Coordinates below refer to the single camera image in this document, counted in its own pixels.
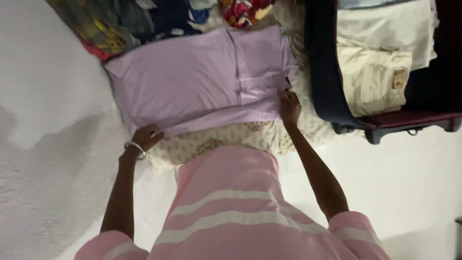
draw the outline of bracelet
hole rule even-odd
[[[146,152],[143,150],[143,148],[141,148],[141,146],[139,146],[139,144],[133,142],[133,141],[128,141],[128,142],[125,142],[125,144],[123,145],[125,150],[127,150],[128,146],[129,145],[133,145],[135,146],[136,148],[138,148],[138,150],[141,151],[141,157],[138,157],[138,160],[141,161],[143,160],[144,158],[146,158]]]

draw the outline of suitcase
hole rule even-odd
[[[405,89],[407,103],[401,111],[355,118],[343,93],[337,61],[336,25],[338,0],[305,2],[305,49],[310,58],[311,89],[316,113],[332,123],[337,134],[364,130],[371,144],[388,133],[407,131],[414,136],[437,125],[457,131],[462,122],[462,35],[458,20],[462,5],[456,0],[437,3],[440,25],[435,31],[438,58],[428,68],[411,72]]]

